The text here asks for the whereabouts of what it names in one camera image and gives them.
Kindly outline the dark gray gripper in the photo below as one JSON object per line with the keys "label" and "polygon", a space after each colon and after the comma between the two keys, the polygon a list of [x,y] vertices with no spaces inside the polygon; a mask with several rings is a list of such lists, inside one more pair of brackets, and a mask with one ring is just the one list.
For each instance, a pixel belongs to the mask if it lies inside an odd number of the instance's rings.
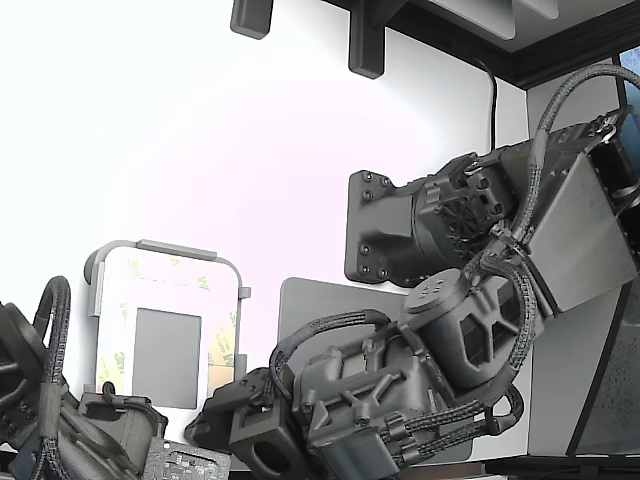
{"label": "dark gray gripper", "polygon": [[235,455],[253,473],[309,473],[311,461],[286,399],[265,392],[259,368],[217,388],[184,430],[194,446]]}
{"label": "dark gray gripper", "polygon": [[115,393],[82,395],[79,413],[120,443],[127,453],[146,453],[153,437],[164,436],[168,418],[147,397]]}

